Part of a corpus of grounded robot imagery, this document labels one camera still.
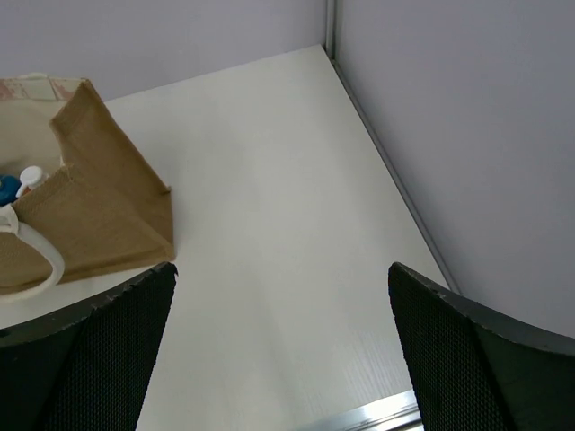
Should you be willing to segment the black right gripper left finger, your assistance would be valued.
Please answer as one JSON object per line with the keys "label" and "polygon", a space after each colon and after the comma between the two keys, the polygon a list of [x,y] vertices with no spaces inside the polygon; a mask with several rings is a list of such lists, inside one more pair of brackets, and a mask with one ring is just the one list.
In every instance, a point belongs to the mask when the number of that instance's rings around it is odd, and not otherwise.
{"label": "black right gripper left finger", "polygon": [[178,271],[158,264],[1,330],[3,430],[134,430]]}

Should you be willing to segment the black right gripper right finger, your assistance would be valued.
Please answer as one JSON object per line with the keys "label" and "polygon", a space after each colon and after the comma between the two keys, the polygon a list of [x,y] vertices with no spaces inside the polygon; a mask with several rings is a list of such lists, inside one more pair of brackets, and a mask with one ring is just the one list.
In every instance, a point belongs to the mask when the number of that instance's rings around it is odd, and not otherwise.
{"label": "black right gripper right finger", "polygon": [[388,294],[427,430],[572,430],[574,340],[395,262]]}

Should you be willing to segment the brown canvas tote bag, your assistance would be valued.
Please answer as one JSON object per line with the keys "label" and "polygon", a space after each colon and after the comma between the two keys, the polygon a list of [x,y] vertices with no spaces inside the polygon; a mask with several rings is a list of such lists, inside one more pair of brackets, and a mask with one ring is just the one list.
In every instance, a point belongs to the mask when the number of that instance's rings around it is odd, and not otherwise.
{"label": "brown canvas tote bag", "polygon": [[175,256],[171,191],[85,78],[1,82],[1,175],[49,176],[1,207],[1,298]]}

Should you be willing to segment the small blue pump bottle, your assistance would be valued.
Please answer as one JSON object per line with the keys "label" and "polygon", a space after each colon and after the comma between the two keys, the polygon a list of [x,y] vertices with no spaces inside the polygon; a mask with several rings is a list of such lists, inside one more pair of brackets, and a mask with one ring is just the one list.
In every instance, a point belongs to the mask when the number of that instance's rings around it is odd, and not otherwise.
{"label": "small blue pump bottle", "polygon": [[16,192],[16,197],[20,198],[24,194],[36,189],[48,179],[47,173],[37,165],[25,168],[19,177],[20,188]]}

